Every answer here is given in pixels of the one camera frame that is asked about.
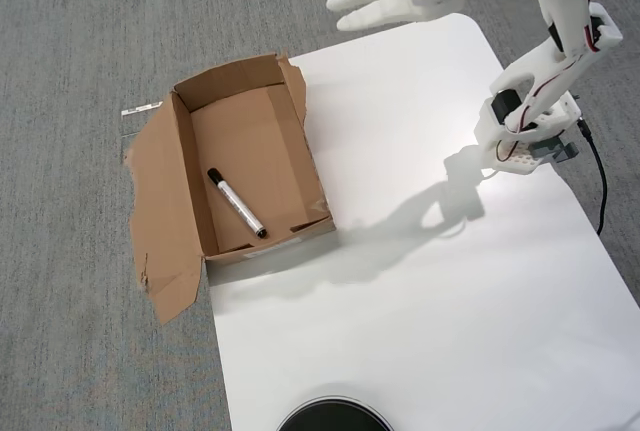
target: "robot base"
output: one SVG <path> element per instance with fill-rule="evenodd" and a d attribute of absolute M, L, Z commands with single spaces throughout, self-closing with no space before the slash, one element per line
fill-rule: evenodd
<path fill-rule="evenodd" d="M 582 115 L 573 96 L 566 92 L 548 111 L 532 121 L 534 129 L 512 133 L 498 122 L 491 106 L 493 99 L 487 99 L 480 109 L 474 134 L 482 152 L 482 166 L 496 171 L 530 174 L 541 164 L 553 160 L 552 153 L 533 157 L 531 144 L 560 135 Z"/>

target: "cardboard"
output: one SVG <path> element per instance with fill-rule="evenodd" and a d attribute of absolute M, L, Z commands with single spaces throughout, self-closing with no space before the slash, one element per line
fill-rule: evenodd
<path fill-rule="evenodd" d="M 304 136 L 305 93 L 286 57 L 218 66 L 177 84 L 127 151 L 136 275 L 160 322 L 195 301 L 203 259 L 229 264 L 334 229 Z M 209 180 L 212 167 L 267 239 Z"/>

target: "black cable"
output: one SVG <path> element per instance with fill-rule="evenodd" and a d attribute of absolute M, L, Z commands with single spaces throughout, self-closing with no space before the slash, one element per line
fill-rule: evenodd
<path fill-rule="evenodd" d="M 598 171 L 600 171 L 600 178 L 602 179 L 602 202 L 600 203 L 600 224 L 598 224 L 598 236 L 602 233 L 602 228 L 604 227 L 604 213 L 607 207 L 607 175 L 604 171 L 604 165 L 602 164 L 602 160 L 600 159 L 600 155 L 598 154 L 598 149 L 596 148 L 595 143 L 593 142 L 593 136 L 591 135 L 591 129 L 589 129 L 589 125 L 587 122 L 580 118 L 578 119 L 578 128 L 580 128 L 580 132 L 584 139 L 589 143 L 589 147 L 593 152 L 594 158 L 596 158 L 596 163 L 598 164 Z"/>

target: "cardboard flap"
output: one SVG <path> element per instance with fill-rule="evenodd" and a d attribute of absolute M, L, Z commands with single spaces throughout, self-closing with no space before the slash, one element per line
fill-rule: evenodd
<path fill-rule="evenodd" d="M 278 117 L 280 138 L 287 149 L 288 165 L 293 170 L 298 195 L 306 212 L 306 221 L 316 221 L 329 216 L 325 196 L 320 186 L 311 153 L 307 147 L 302 124 L 296 120 L 292 96 L 285 86 L 271 86 L 267 94 Z"/>
<path fill-rule="evenodd" d="M 333 231 L 334 229 L 335 224 L 333 223 L 333 218 L 329 216 L 310 223 L 308 226 L 305 226 L 304 229 L 297 231 L 295 236 L 289 236 L 278 240 L 275 243 L 264 244 L 262 246 L 249 246 L 248 248 L 234 249 L 217 256 L 207 256 L 206 260 L 220 264 L 233 263 L 242 260 L 243 258 L 252 258 L 254 256 L 270 253 L 272 251 L 297 244 L 305 239 Z"/>
<path fill-rule="evenodd" d="M 195 300 L 200 262 L 205 254 L 200 245 L 174 100 L 171 95 L 165 99 L 126 156 L 135 188 L 129 226 L 136 274 L 162 322 Z M 188 134 L 188 128 L 182 132 Z"/>
<path fill-rule="evenodd" d="M 304 125 L 304 119 L 307 116 L 307 85 L 302 77 L 302 71 L 297 66 L 292 66 L 286 55 L 278 58 L 278 64 L 289 88 L 298 119 Z"/>
<path fill-rule="evenodd" d="M 191 114 L 176 93 L 171 93 L 173 111 L 178 125 L 178 136 L 182 147 L 184 167 L 187 174 L 187 184 L 193 208 L 193 216 L 198 229 L 200 250 L 202 254 L 212 254 L 218 252 L 216 235 L 211 219 L 211 210 L 207 201 L 207 192 L 203 175 L 200 173 L 200 159 L 198 156 L 198 145 L 193 129 Z"/>
<path fill-rule="evenodd" d="M 175 90 L 190 112 L 251 89 L 284 83 L 275 54 L 223 64 L 179 84 Z"/>

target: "red wire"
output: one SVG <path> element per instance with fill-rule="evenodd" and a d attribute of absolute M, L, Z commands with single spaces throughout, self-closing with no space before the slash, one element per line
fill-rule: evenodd
<path fill-rule="evenodd" d="M 600 52 L 600 50 L 598 48 L 596 48 L 596 45 L 593 44 L 593 35 L 591 34 L 591 30 L 589 29 L 589 26 L 585 26 L 584 27 L 584 34 L 585 34 L 585 36 L 587 38 L 587 46 L 589 46 L 589 49 L 593 53 Z"/>
<path fill-rule="evenodd" d="M 502 140 L 498 141 L 498 144 L 496 145 L 496 159 L 498 161 L 500 161 L 501 163 L 504 163 L 505 161 L 509 161 L 509 159 L 511 158 L 511 156 L 513 156 L 513 152 L 516 150 L 516 148 L 518 147 L 518 143 L 520 141 L 516 141 L 515 143 L 513 143 L 513 146 L 511 147 L 511 151 L 509 151 L 509 154 L 507 155 L 506 158 L 504 159 L 500 159 L 500 155 L 498 154 L 498 150 L 500 149 L 500 143 L 502 143 Z"/>
<path fill-rule="evenodd" d="M 556 74 L 553 78 L 548 79 L 547 81 L 545 81 L 544 83 L 542 83 L 540 85 L 540 87 L 538 89 L 536 89 L 533 93 L 533 97 L 537 97 L 538 94 L 540 94 L 540 91 L 542 91 L 542 88 L 544 88 L 547 84 L 549 84 L 551 81 L 553 81 L 554 79 L 556 79 L 558 76 L 560 76 L 562 73 L 564 73 L 567 69 L 569 69 L 571 66 L 573 66 L 574 64 L 576 64 L 578 61 L 580 61 L 580 58 L 576 59 L 573 63 L 571 63 L 569 66 L 567 66 L 566 68 L 564 68 L 562 71 L 560 71 L 558 74 Z M 527 115 L 527 111 L 529 111 L 529 108 L 531 106 L 527 106 L 525 108 L 525 110 L 522 112 L 522 116 L 520 116 L 520 124 L 518 125 L 518 133 L 522 132 L 522 128 L 524 128 L 524 118 Z"/>

